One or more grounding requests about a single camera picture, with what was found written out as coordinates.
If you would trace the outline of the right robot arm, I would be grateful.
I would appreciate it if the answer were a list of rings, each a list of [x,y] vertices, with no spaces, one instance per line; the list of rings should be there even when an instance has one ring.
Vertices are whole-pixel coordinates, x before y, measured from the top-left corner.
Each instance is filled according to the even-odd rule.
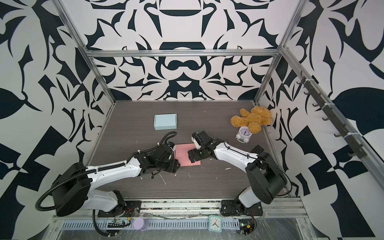
[[[244,208],[260,202],[270,204],[276,197],[282,196],[281,191],[289,183],[272,156],[264,151],[246,152],[224,140],[213,139],[204,131],[193,133],[192,141],[196,146],[188,151],[192,163],[211,158],[227,162],[247,174],[250,187],[237,196]]]

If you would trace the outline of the pink paper box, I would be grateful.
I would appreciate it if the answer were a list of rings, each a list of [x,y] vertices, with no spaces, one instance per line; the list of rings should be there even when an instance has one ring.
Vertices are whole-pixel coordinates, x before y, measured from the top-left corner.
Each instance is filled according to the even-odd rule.
[[[179,144],[176,145],[175,159],[177,159],[181,167],[200,166],[201,162],[192,163],[189,159],[188,151],[195,149],[195,144]]]

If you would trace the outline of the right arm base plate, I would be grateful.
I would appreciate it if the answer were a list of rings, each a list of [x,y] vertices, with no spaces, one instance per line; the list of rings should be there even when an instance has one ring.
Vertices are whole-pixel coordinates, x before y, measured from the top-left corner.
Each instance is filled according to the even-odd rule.
[[[254,216],[260,217],[263,215],[263,208],[261,203],[257,203],[249,208],[244,207],[240,201],[235,200],[222,200],[221,201],[221,215],[229,216]]]

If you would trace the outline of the light blue paper box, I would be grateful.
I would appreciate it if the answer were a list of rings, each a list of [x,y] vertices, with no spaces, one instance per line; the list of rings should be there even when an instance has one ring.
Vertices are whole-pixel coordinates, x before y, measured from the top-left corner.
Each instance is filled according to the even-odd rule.
[[[177,114],[155,115],[154,129],[156,131],[177,129]]]

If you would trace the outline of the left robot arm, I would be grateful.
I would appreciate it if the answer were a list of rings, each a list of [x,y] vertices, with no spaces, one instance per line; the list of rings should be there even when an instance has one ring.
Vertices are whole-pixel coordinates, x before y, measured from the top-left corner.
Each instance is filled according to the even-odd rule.
[[[117,190],[106,192],[99,188],[146,174],[154,177],[161,171],[175,173],[180,168],[175,151],[176,145],[169,142],[112,164],[88,167],[81,163],[74,164],[37,200],[35,208],[40,212],[55,211],[58,217],[68,216],[78,210],[122,216],[128,210],[122,194]]]

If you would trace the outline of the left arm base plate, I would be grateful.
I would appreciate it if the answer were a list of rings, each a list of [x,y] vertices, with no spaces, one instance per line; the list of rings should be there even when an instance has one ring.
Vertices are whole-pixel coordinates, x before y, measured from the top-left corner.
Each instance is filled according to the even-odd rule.
[[[118,203],[118,205],[109,212],[99,210],[97,217],[99,218],[112,218],[112,217],[134,217],[141,211],[141,201],[125,201],[125,203]]]

